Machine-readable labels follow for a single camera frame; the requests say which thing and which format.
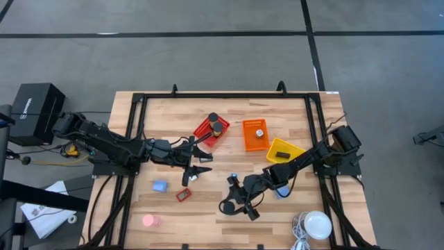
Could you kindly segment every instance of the red basket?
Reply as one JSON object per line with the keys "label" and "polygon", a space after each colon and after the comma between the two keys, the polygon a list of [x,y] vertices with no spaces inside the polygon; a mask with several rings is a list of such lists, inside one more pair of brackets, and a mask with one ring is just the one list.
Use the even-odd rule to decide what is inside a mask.
{"label": "red basket", "polygon": [[[209,147],[213,147],[214,144],[216,144],[217,140],[222,137],[222,135],[228,130],[228,127],[230,126],[230,123],[228,123],[227,121],[225,121],[222,117],[218,117],[217,121],[222,123],[223,128],[222,128],[222,134],[218,137],[215,137],[213,135],[211,135],[210,137],[208,137],[206,140],[203,141],[203,143],[205,143],[207,146]],[[207,119],[205,119],[205,121],[203,121],[198,128],[196,128],[196,130],[193,132],[193,134],[198,137],[201,138],[204,135],[208,134],[208,133],[212,133],[213,130],[211,129],[210,126],[210,121]]]}

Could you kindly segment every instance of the white cable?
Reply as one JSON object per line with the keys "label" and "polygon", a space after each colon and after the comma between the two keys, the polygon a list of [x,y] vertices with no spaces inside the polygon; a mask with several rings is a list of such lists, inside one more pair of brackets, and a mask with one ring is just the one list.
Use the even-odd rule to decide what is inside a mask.
{"label": "white cable", "polygon": [[291,247],[291,250],[310,250],[310,245],[308,244],[308,233],[302,227],[302,223],[304,222],[303,217],[307,213],[308,212],[302,212],[299,215],[298,223],[293,227],[293,235],[296,237],[296,242]]}

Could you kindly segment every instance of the red square object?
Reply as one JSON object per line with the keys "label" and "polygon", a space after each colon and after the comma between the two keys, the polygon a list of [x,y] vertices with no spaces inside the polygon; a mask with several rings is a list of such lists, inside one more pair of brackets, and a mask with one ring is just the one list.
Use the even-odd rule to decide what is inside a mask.
{"label": "red square object", "polygon": [[[218,117],[217,121],[222,123],[223,128],[222,128],[222,134],[218,137],[215,137],[214,135],[211,135],[210,137],[208,137],[206,140],[203,141],[203,143],[205,143],[207,146],[209,147],[213,147],[214,144],[216,144],[217,140],[222,137],[222,135],[228,130],[228,127],[230,126],[230,123],[228,123],[227,121],[225,121],[222,117]],[[212,133],[213,130],[211,129],[210,126],[210,121],[208,120],[208,117],[205,119],[205,121],[203,121],[198,128],[196,128],[196,130],[193,132],[193,134],[198,137],[201,138],[204,135],[208,134],[208,133]]]}
{"label": "red square object", "polygon": [[186,198],[191,196],[191,191],[189,191],[188,188],[185,188],[184,190],[180,191],[180,193],[178,193],[176,195],[176,198],[179,202],[184,201]]}

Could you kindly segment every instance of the orange basket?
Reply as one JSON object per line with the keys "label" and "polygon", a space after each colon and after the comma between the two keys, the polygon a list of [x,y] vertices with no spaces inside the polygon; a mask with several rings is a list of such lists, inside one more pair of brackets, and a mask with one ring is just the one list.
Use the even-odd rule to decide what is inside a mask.
{"label": "orange basket", "polygon": [[[246,151],[266,150],[270,147],[270,144],[268,143],[268,132],[266,130],[265,119],[242,121],[242,128],[244,128]],[[256,136],[256,131],[258,129],[262,129],[264,132],[262,137]]]}

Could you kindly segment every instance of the white paper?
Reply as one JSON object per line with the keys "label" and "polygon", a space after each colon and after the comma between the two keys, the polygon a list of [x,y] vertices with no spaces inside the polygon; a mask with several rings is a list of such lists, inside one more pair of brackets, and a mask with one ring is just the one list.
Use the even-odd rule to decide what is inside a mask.
{"label": "white paper", "polygon": [[[65,183],[58,181],[52,186],[48,187],[46,191],[58,192],[60,194],[68,195]],[[40,239],[48,237],[54,230],[56,230],[69,217],[74,215],[76,211],[63,210],[59,208],[48,208],[46,206],[25,203],[20,207],[25,214],[31,226],[33,226],[35,233]]]}

